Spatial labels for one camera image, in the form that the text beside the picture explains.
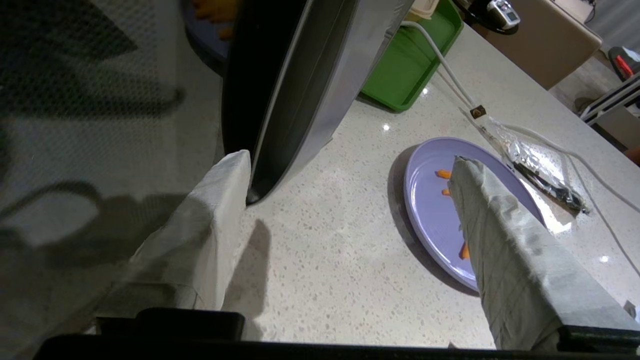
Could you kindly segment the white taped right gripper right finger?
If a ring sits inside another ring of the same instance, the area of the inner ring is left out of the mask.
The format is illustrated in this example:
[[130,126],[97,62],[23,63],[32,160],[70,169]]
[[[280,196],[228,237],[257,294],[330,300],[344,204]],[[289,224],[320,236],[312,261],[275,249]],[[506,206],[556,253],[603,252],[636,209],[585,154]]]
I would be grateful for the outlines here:
[[448,189],[500,350],[637,351],[639,324],[482,162]]

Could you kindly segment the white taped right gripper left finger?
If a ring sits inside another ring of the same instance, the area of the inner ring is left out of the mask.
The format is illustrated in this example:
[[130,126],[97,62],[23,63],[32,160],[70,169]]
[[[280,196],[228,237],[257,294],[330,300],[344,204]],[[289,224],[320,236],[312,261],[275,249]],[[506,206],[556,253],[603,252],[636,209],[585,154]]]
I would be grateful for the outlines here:
[[250,171],[247,150],[218,161],[142,242],[94,314],[133,318],[149,308],[221,310],[233,276]]

